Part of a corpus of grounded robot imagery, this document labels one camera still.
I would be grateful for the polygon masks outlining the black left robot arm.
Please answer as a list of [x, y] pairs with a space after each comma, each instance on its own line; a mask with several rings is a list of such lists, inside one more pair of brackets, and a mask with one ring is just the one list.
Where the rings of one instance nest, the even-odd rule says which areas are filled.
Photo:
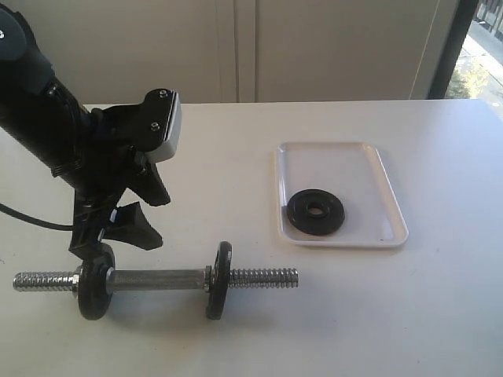
[[1, 126], [75, 193], [70, 252], [101, 256], [103, 239], [143, 250], [161, 235], [126, 190], [150, 206], [171, 198], [157, 164], [176, 153], [182, 110], [177, 92], [155, 89], [139, 104], [85, 109], [60, 82], [24, 17], [1, 9]]

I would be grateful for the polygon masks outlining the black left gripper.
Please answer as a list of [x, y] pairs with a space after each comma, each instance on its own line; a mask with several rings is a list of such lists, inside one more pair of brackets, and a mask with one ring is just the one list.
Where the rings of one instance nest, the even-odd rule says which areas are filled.
[[151, 207], [171, 202], [156, 164], [136, 146], [139, 111], [140, 104], [72, 110], [75, 160], [67, 182], [75, 199], [69, 250], [82, 260], [100, 256], [103, 239], [145, 251], [163, 246], [139, 202], [118, 204], [128, 189]]

